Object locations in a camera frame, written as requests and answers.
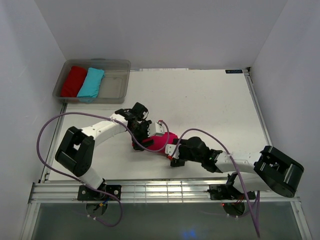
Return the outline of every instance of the pink cloth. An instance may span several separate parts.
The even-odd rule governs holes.
[[[143,142],[147,142],[149,140],[153,140],[154,141],[153,145],[148,146],[147,149],[158,150],[158,149],[160,149],[160,148],[162,148],[164,146],[164,144],[167,141],[167,137],[168,137],[168,133],[166,132],[163,136],[152,136],[152,137],[144,140]],[[172,144],[174,139],[178,139],[178,136],[175,135],[174,133],[170,132],[169,133],[169,142],[168,142],[168,144]],[[165,150],[166,149],[164,148],[161,151],[159,151],[159,153],[165,153]]]

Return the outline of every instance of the transparent plastic container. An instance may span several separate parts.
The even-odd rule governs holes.
[[[61,90],[72,66],[104,70],[97,97],[63,97]],[[64,63],[53,90],[53,97],[62,103],[77,104],[121,104],[125,101],[128,89],[131,63],[128,60],[111,59],[71,59]]]

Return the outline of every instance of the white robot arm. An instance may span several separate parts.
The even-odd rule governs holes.
[[[153,142],[143,143],[143,140],[165,134],[160,122],[152,123],[145,120],[148,110],[140,103],[136,103],[132,109],[120,109],[117,112],[120,114],[114,113],[110,116],[112,121],[100,121],[81,129],[70,127],[55,155],[55,159],[60,164],[83,183],[95,189],[103,186],[104,179],[91,167],[94,148],[109,138],[126,131],[126,128],[113,120],[128,125],[139,143],[144,146],[153,144]]]
[[[154,142],[150,137],[163,136],[161,123],[146,120],[148,109],[136,103],[132,109],[120,109],[110,118],[126,125],[136,140],[145,148]],[[56,152],[55,159],[85,184],[103,189],[104,179],[91,167],[94,148],[107,139],[125,132],[126,129],[114,121],[101,121],[95,125],[78,129],[70,127]],[[133,148],[142,150],[135,142]],[[234,172],[230,156],[221,150],[210,149],[197,136],[189,139],[174,139],[167,144],[165,153],[172,167],[181,167],[186,161],[198,162],[211,173]],[[266,146],[260,153],[233,154],[248,192],[272,190],[284,197],[292,198],[297,190],[304,168],[298,162],[275,147]],[[233,200],[243,195],[239,176],[228,176],[226,184],[210,189],[213,199]]]

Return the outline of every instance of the cable tie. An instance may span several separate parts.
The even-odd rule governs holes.
[[[230,152],[230,153],[227,153],[226,155],[229,157],[230,161],[232,161],[231,160],[231,158],[233,157],[232,153]]]
[[[113,116],[110,117],[110,121],[113,122],[114,124],[116,123]]]

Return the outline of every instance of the glass panel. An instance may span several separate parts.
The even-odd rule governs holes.
[[[257,239],[248,215],[232,217],[208,215],[202,211],[225,214],[221,203],[125,204],[122,222],[106,227],[85,215],[82,203],[41,204],[34,240],[251,240]],[[114,223],[119,214],[109,204],[102,219]],[[260,204],[262,240],[300,240],[301,235],[290,202]]]

